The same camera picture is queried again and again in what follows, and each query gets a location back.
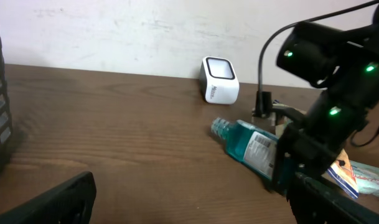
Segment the light green wet wipes pack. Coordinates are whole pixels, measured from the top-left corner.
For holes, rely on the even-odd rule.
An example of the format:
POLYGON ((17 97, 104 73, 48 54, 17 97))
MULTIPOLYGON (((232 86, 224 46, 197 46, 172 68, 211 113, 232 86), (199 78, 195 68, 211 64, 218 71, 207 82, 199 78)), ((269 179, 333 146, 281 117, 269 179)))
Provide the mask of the light green wet wipes pack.
POLYGON ((361 194, 379 197, 379 168, 350 161, 361 194))

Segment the white barcode scanner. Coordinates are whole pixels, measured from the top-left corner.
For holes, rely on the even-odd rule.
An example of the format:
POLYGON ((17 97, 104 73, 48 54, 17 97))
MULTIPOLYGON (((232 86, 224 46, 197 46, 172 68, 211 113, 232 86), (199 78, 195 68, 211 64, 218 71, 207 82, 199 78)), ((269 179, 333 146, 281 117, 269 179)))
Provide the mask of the white barcode scanner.
POLYGON ((199 72, 200 91, 207 103, 232 105, 240 84, 232 63, 220 57, 204 57, 199 72))

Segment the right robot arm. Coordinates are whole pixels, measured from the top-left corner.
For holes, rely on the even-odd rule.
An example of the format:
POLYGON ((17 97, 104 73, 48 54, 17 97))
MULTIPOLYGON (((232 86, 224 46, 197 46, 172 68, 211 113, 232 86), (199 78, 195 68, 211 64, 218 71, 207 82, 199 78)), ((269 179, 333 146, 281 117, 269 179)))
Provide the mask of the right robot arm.
POLYGON ((379 1, 375 4, 369 26, 342 31, 304 21, 281 47, 277 66, 321 94, 307 113, 273 107, 289 118, 276 148, 275 191, 285 193, 296 172, 323 174, 347 138, 367 125, 368 111, 379 102, 379 1))

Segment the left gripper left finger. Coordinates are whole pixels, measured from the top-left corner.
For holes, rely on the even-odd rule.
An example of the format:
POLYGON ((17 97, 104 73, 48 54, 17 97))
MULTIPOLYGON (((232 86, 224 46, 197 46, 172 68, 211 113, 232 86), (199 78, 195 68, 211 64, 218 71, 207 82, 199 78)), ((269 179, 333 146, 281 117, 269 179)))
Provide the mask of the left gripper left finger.
POLYGON ((35 198, 0 214, 0 224, 89 224, 96 198, 92 172, 68 179, 35 198))

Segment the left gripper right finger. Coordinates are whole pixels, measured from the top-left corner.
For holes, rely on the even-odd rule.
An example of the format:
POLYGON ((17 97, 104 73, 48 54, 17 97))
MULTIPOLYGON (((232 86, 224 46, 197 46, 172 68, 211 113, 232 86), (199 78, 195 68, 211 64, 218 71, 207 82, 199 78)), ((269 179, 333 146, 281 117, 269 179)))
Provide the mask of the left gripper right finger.
POLYGON ((298 223, 379 224, 379 214, 300 172, 286 198, 298 223))

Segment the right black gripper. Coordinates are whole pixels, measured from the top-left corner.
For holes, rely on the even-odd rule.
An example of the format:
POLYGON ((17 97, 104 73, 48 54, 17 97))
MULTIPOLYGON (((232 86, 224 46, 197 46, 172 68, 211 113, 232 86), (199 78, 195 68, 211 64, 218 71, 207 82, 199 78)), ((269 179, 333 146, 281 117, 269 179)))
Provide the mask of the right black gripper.
POLYGON ((278 140, 272 178, 273 189, 285 193, 295 172, 316 178, 330 167, 345 140, 365 125, 367 107, 325 90, 306 114, 286 106, 271 111, 291 120, 278 140))

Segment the teal mouthwash bottle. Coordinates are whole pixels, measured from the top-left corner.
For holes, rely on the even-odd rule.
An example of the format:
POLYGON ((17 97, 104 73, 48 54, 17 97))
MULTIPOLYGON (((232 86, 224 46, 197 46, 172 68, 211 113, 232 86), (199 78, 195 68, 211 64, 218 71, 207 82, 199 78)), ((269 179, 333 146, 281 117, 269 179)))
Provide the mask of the teal mouthwash bottle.
POLYGON ((212 122, 211 132, 225 141, 226 154, 258 175, 268 190, 287 195, 289 178, 294 170, 291 159, 282 158, 281 161, 282 168, 287 168, 287 171, 281 171, 279 177, 284 187, 281 190, 273 187, 273 172, 278 163, 277 136, 240 119, 229 122, 216 118, 212 122))

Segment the yellow snack bag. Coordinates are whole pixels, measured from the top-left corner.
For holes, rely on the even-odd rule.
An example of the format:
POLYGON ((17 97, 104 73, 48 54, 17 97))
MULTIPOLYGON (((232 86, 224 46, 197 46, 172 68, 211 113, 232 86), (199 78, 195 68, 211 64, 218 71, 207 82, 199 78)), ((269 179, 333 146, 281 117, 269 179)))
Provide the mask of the yellow snack bag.
MULTIPOLYGON (((277 137, 280 137, 291 120, 287 117, 278 118, 274 113, 273 118, 277 122, 275 125, 275 133, 277 137)), ((338 158, 326 170, 323 177, 328 178, 332 182, 335 181, 335 183, 350 197, 354 199, 358 198, 359 191, 357 180, 345 149, 341 150, 338 158)))

